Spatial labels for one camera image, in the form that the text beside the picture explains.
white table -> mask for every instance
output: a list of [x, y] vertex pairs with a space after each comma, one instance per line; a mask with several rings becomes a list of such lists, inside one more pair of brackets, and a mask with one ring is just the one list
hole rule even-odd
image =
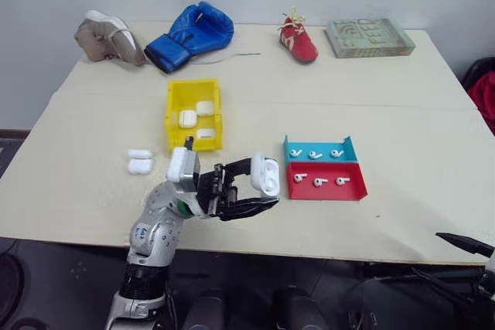
[[[143, 44], [168, 29], [160, 22], [132, 28]], [[303, 66], [280, 47], [276, 29], [238, 26], [229, 48], [196, 61], [260, 56], [188, 65], [170, 76], [219, 79], [224, 150], [200, 153], [202, 170], [261, 150], [278, 159], [285, 174], [285, 134], [293, 141], [351, 135], [369, 195], [360, 202], [290, 200], [282, 177], [274, 208], [228, 223], [189, 219], [179, 247], [483, 262], [435, 237], [450, 232], [495, 244], [495, 140], [428, 35], [409, 32], [417, 45], [410, 57], [338, 60], [322, 29], [312, 27], [320, 56]], [[151, 65], [83, 57], [0, 180], [0, 234], [127, 245], [141, 202], [162, 181], [168, 162], [162, 126], [167, 78]], [[127, 174], [129, 148], [157, 154], [151, 175]]]

yellow plastic bin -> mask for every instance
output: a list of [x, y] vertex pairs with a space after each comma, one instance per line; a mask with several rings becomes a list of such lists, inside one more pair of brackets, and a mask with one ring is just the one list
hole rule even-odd
[[[179, 113], [183, 110], [196, 110], [196, 103], [213, 101], [214, 114], [198, 116], [194, 128], [179, 126]], [[198, 138], [198, 129], [214, 129], [212, 138]], [[165, 130], [169, 136], [169, 151], [176, 146], [184, 146], [187, 137], [194, 137], [193, 149], [209, 151], [222, 148], [222, 115], [220, 88], [216, 79], [170, 80], [165, 115]]]

boxing glove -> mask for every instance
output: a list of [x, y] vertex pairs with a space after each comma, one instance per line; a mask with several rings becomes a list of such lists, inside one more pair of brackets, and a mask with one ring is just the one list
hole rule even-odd
[[149, 43], [145, 54], [166, 73], [181, 67], [191, 56], [226, 47], [234, 24], [207, 2], [190, 5], [175, 20], [168, 34]]

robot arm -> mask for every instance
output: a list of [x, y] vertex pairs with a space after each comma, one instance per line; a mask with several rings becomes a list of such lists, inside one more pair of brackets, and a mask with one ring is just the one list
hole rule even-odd
[[[125, 278], [112, 301], [105, 330], [164, 329], [160, 310], [170, 300], [166, 291], [168, 266], [179, 242], [183, 221], [218, 216], [231, 220], [254, 216], [278, 202], [278, 164], [261, 154], [200, 175], [200, 163], [192, 151], [193, 139], [174, 148], [167, 181], [146, 197], [144, 209], [131, 229]], [[237, 200], [235, 176], [251, 175], [260, 198]]]

white earbud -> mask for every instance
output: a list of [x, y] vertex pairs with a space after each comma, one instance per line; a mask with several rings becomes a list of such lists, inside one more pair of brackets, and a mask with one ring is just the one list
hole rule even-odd
[[302, 181], [303, 178], [305, 178], [307, 176], [308, 176], [308, 173], [294, 174], [294, 182], [299, 183]]
[[297, 158], [301, 154], [302, 150], [291, 150], [288, 152], [288, 154], [291, 156], [291, 158]]
[[323, 185], [323, 183], [327, 183], [328, 182], [328, 179], [324, 179], [324, 178], [315, 178], [314, 181], [312, 181], [313, 185], [315, 185], [315, 187], [321, 187]]
[[316, 151], [310, 151], [308, 153], [308, 156], [309, 156], [309, 158], [316, 159], [316, 158], [321, 158], [323, 156], [323, 154], [317, 154]]
[[333, 158], [339, 158], [340, 156], [342, 156], [342, 154], [343, 151], [332, 150], [330, 152], [330, 156], [332, 156]]
[[346, 182], [349, 182], [350, 181], [350, 178], [343, 178], [343, 177], [339, 177], [335, 180], [335, 183], [337, 185], [345, 185]]

